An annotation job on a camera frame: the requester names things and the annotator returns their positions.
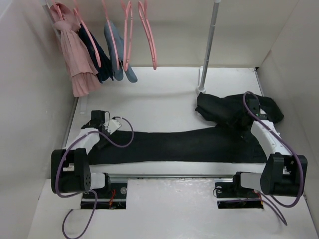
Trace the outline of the black trousers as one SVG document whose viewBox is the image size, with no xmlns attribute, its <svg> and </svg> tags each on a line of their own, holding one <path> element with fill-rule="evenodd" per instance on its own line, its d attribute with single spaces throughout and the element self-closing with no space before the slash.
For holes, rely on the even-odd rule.
<svg viewBox="0 0 319 239">
<path fill-rule="evenodd" d="M 265 163 L 267 158 L 250 129 L 230 127 L 233 115 L 241 110 L 243 96 L 220 98 L 199 94 L 196 112 L 215 127 L 185 132 L 116 131 L 110 139 L 125 148 L 108 144 L 89 153 L 90 165 L 137 163 L 146 161 Z"/>
</svg>

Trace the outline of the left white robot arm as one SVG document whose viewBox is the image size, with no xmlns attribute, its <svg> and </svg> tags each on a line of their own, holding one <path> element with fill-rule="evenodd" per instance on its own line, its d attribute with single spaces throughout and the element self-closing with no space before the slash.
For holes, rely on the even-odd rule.
<svg viewBox="0 0 319 239">
<path fill-rule="evenodd" d="M 91 111 L 91 119 L 81 127 L 76 139 L 64 149 L 51 154 L 51 189 L 55 194 L 82 193 L 90 190 L 92 176 L 89 153 L 108 144 L 109 137 L 120 124 L 110 119 L 108 111 Z"/>
</svg>

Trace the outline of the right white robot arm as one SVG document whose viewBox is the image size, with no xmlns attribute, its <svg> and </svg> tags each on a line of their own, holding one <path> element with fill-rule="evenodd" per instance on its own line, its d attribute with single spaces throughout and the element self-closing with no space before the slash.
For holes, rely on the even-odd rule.
<svg viewBox="0 0 319 239">
<path fill-rule="evenodd" d="M 257 98 L 244 99 L 247 113 L 254 119 L 250 132 L 263 149 L 267 162 L 262 173 L 237 172 L 230 184 L 231 192 L 242 196 L 248 189 L 270 196 L 300 197 L 304 192 L 308 161 L 297 155 L 281 139 L 274 123 L 261 113 Z"/>
</svg>

